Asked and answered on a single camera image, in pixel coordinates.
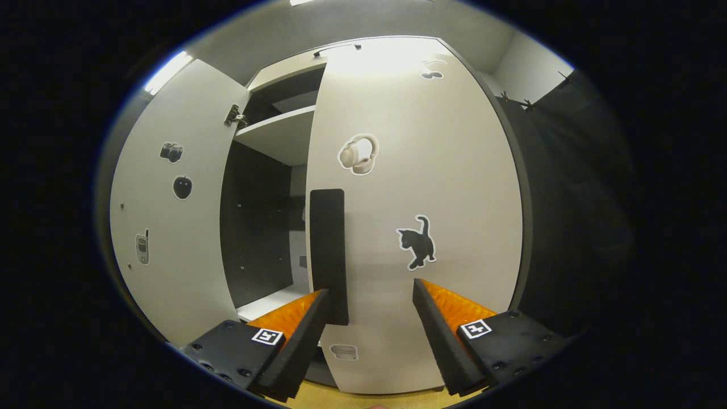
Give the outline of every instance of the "cat sticker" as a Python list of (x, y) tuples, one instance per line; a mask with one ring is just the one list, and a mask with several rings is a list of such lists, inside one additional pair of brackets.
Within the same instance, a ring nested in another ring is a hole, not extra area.
[(414, 219), (422, 224), (421, 231), (414, 229), (396, 229), (396, 232), (399, 233), (399, 248), (404, 251), (410, 251), (411, 255), (414, 256), (414, 260), (407, 266), (409, 271), (423, 269), (426, 261), (430, 263), (437, 261), (434, 257), (436, 246), (430, 236), (429, 218), (425, 215), (417, 215)]

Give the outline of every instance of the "white paper sticker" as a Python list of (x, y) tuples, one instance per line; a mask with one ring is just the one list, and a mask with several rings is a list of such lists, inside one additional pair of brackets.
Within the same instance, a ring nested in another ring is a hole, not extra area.
[(469, 324), (460, 325), (459, 327), (462, 328), (462, 331), (465, 332), (465, 335), (469, 339), (481, 337), (482, 335), (492, 332), (492, 329), (487, 326), (482, 319), (470, 322)]
[(252, 340), (260, 342), (261, 344), (275, 345), (278, 343), (278, 341), (280, 341), (281, 338), (283, 338), (283, 333), (280, 331), (266, 330), (265, 328), (260, 328), (260, 330), (257, 331), (257, 334), (252, 337)]
[(342, 361), (357, 361), (358, 349), (353, 345), (333, 344), (331, 345), (333, 355)]

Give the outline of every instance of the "wooden floor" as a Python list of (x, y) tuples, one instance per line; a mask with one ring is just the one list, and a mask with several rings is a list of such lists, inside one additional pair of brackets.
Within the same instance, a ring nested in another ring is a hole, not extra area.
[(458, 394), (450, 396), (444, 389), (441, 392), (428, 390), (386, 395), (348, 394), (330, 386), (303, 381), (295, 399), (288, 399), (285, 403), (271, 401), (292, 409), (367, 409), (374, 405), (384, 405), (389, 409), (441, 409), (475, 397), (479, 393), (477, 391), (466, 397), (459, 397)]

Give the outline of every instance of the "white cabinet door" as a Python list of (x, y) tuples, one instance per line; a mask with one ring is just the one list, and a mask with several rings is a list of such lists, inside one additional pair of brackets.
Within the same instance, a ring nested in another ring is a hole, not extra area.
[[(142, 112), (116, 165), (111, 237), (119, 268), (146, 317), (176, 346), (237, 319), (220, 251), (222, 176), (235, 132), (223, 122), (232, 104), (242, 111), (248, 99), (245, 87), (195, 60)], [(160, 158), (165, 142), (183, 146), (178, 162)], [(192, 181), (184, 200), (172, 190), (177, 176)], [(135, 242), (146, 229), (143, 265)]]
[[(455, 56), (436, 40), (417, 41), (436, 44), (363, 47), (329, 58), (316, 102), (307, 195), (345, 192), (350, 324), (327, 325), (321, 337), (344, 392), (443, 384), (411, 302), (413, 278), (503, 312), (518, 276), (521, 198), (502, 125)], [(377, 138), (379, 153), (370, 173), (354, 175), (338, 155), (361, 133)], [(410, 271), (414, 257), (400, 248), (397, 229), (419, 230), (417, 215), (430, 220), (435, 261)], [(358, 359), (336, 358), (334, 344), (355, 346)]]

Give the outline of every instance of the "cabinet shelf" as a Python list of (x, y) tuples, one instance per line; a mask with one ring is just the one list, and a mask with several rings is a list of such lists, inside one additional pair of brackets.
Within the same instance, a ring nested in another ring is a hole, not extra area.
[(234, 140), (289, 166), (306, 164), (315, 110), (307, 106), (274, 116), (239, 130)]

